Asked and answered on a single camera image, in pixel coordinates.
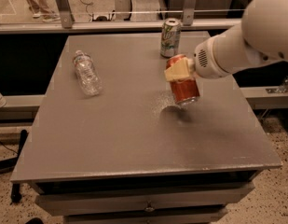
aluminum can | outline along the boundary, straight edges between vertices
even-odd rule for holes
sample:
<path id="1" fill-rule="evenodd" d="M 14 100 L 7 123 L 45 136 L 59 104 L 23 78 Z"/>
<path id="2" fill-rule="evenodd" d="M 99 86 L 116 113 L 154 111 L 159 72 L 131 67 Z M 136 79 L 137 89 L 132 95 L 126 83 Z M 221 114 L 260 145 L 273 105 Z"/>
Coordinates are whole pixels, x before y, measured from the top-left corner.
<path id="1" fill-rule="evenodd" d="M 181 22 L 170 18 L 164 21 L 161 34 L 161 55 L 172 57 L 178 54 L 181 35 Z"/>
<path id="2" fill-rule="evenodd" d="M 166 64 L 166 69 L 170 68 L 176 62 L 184 58 L 185 55 L 180 54 L 171 57 Z M 197 81 L 194 78 L 186 80 L 176 80 L 170 82 L 171 92 L 173 94 L 174 102 L 178 105 L 187 105 L 196 102 L 199 98 L 199 88 Z"/>

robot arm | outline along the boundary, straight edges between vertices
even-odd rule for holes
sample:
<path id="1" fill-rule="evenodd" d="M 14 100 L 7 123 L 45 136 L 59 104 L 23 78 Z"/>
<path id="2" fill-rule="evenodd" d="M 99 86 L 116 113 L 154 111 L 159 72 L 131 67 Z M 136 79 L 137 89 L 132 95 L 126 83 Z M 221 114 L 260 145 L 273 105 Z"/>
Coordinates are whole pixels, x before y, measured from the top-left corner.
<path id="1" fill-rule="evenodd" d="M 188 71 L 205 78 L 288 62 L 288 0 L 253 0 L 239 25 L 199 44 L 194 53 Z"/>

speckled floor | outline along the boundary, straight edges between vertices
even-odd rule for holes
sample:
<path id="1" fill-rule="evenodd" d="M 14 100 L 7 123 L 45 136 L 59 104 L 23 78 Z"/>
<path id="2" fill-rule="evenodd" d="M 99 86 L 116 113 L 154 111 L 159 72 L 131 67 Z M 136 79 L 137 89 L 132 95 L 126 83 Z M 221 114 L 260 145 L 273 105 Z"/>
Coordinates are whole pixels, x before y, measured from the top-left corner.
<path id="1" fill-rule="evenodd" d="M 29 130 L 29 126 L 0 128 L 0 140 L 16 150 L 23 128 Z M 217 224 L 288 224 L 288 109 L 273 110 L 264 120 L 263 128 L 283 166 L 262 172 L 254 180 L 255 190 L 239 203 L 229 204 L 228 214 Z M 14 154 L 0 145 L 0 160 L 7 157 Z M 40 217 L 46 224 L 62 223 L 62 217 L 51 217 L 34 204 L 36 193 L 26 184 L 21 185 L 20 203 L 12 204 L 10 175 L 0 174 L 0 223 L 24 224 L 33 217 Z"/>

drawer handle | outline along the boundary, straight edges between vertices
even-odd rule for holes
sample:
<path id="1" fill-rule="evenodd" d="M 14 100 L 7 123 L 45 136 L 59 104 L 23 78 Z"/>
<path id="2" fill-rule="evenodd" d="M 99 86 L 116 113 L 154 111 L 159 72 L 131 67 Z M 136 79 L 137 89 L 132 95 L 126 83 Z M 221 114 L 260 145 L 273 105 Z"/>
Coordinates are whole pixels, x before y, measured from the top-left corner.
<path id="1" fill-rule="evenodd" d="M 145 212 L 151 213 L 155 211 L 155 208 L 152 206 L 150 202 L 147 203 L 147 207 L 144 209 Z"/>

